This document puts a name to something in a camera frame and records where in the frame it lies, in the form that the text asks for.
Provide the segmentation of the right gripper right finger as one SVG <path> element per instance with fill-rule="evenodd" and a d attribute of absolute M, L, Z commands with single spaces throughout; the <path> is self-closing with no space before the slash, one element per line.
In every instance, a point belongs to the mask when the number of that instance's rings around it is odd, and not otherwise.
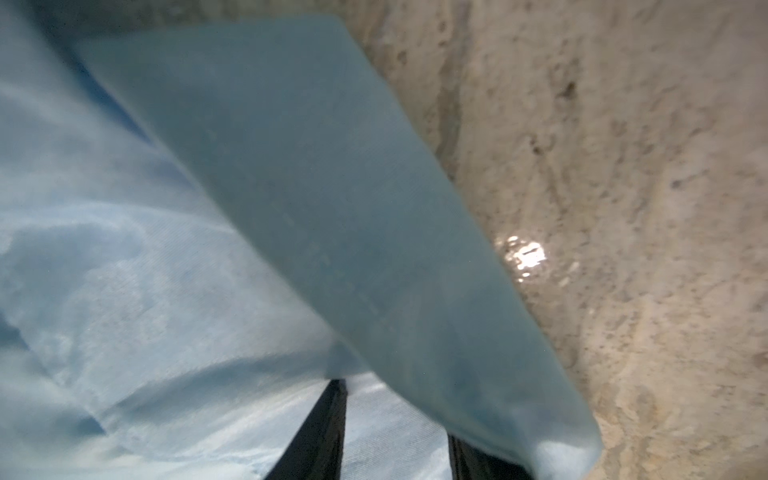
<path fill-rule="evenodd" d="M 453 480 L 532 480 L 520 465 L 506 462 L 448 435 Z"/>

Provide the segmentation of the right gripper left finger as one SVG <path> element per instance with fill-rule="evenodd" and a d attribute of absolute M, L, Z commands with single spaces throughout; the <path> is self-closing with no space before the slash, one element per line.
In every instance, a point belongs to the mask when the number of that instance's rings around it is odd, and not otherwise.
<path fill-rule="evenodd" d="M 348 392 L 344 380 L 328 383 L 266 480 L 339 480 Z"/>

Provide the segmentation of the light blue long sleeve shirt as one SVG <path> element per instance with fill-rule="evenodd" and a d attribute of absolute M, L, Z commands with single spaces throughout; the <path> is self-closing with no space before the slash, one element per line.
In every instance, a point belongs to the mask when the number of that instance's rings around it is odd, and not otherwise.
<path fill-rule="evenodd" d="M 332 380 L 340 479 L 603 448 L 340 20 L 66 42 L 3 2 L 2 477 L 266 479 Z"/>

